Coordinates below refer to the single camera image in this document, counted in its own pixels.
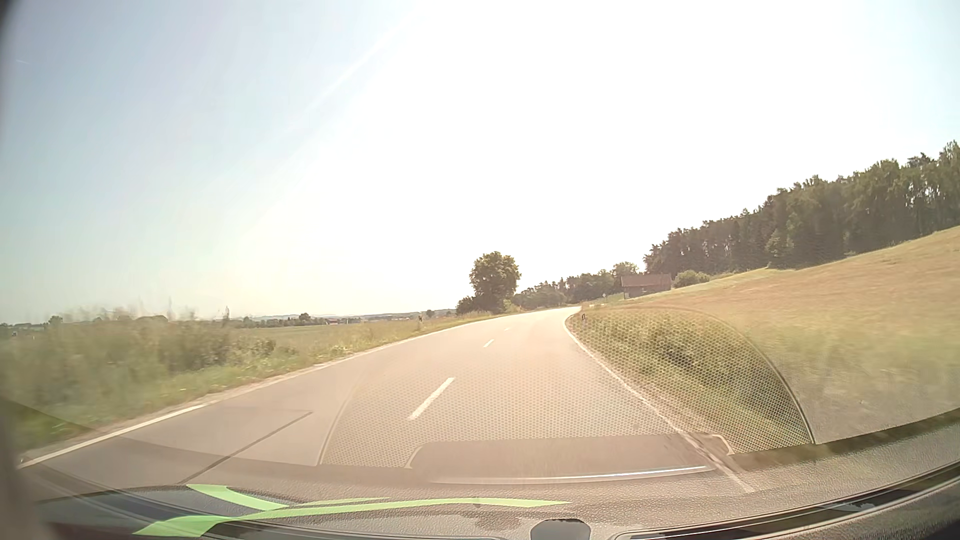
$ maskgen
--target tall grass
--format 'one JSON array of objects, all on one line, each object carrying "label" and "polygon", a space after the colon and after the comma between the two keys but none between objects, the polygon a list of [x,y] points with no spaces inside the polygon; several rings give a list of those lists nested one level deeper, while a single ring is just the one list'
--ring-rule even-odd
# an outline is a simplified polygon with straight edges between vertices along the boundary
[{"label": "tall grass", "polygon": [[960,407],[958,246],[955,227],[820,266],[631,299],[588,319],[680,307],[723,321],[777,367],[817,441],[828,442]]},{"label": "tall grass", "polygon": [[104,321],[0,340],[0,392],[23,450],[244,383],[490,317],[237,330]]},{"label": "tall grass", "polygon": [[679,405],[681,426],[724,435],[737,452],[810,441],[801,412],[763,356],[722,322],[684,309],[606,309],[566,326],[639,387]]}]

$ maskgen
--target curved road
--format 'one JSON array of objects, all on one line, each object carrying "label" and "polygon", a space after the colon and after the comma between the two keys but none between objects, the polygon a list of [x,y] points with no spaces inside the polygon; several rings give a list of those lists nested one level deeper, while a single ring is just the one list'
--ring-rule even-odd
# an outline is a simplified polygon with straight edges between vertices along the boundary
[{"label": "curved road", "polygon": [[264,479],[343,471],[399,486],[731,477],[580,347],[564,328],[576,310],[396,343],[27,471],[71,492],[187,482],[265,489],[276,487]]}]

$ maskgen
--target bush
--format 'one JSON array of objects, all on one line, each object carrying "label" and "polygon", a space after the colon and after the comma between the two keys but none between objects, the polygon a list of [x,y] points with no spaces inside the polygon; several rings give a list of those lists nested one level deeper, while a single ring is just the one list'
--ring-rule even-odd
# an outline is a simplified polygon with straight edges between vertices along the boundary
[{"label": "bush", "polygon": [[457,316],[458,316],[459,318],[461,318],[461,319],[464,319],[464,320],[471,320],[471,319],[486,319],[487,317],[490,317],[491,315],[493,315],[493,313],[490,313],[489,311],[479,311],[479,310],[477,310],[477,311],[468,311],[467,313],[464,313],[463,315],[457,315]]},{"label": "bush", "polygon": [[706,283],[710,281],[710,276],[704,274],[703,272],[697,272],[696,270],[683,270],[680,274],[677,274],[677,278],[673,281],[674,288],[686,287],[688,285],[695,285],[697,283]]},{"label": "bush", "polygon": [[509,298],[499,298],[489,294],[477,295],[473,297],[473,309],[478,311],[503,313],[507,309],[507,305],[509,303]]},{"label": "bush", "polygon": [[457,314],[465,315],[471,311],[476,311],[476,298],[472,296],[465,296],[460,299],[460,302],[457,303]]}]

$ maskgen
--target roof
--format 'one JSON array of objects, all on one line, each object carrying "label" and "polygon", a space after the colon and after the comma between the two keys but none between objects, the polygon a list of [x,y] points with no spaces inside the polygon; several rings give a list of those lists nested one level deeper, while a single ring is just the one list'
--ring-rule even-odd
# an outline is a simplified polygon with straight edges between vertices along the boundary
[{"label": "roof", "polygon": [[640,274],[639,276],[623,276],[620,284],[625,287],[668,287],[673,284],[669,274]]}]

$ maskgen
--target shrub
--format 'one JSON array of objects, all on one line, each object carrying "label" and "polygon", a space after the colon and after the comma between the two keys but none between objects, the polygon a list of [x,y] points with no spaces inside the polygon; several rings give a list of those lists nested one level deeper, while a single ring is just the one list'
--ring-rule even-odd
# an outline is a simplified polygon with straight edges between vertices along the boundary
[{"label": "shrub", "polygon": [[470,313],[471,311],[477,310],[476,298],[472,296],[465,296],[460,299],[460,302],[457,303],[457,314],[464,315]]},{"label": "shrub", "polygon": [[680,288],[688,285],[695,285],[697,283],[706,283],[708,281],[710,281],[710,276],[704,274],[703,272],[697,272],[696,270],[683,270],[683,272],[677,274],[677,278],[673,281],[673,286],[675,288]]},{"label": "shrub", "polygon": [[468,311],[462,315],[457,315],[457,316],[460,317],[461,319],[485,319],[491,315],[493,315],[493,313],[489,311],[475,309],[474,311]]}]

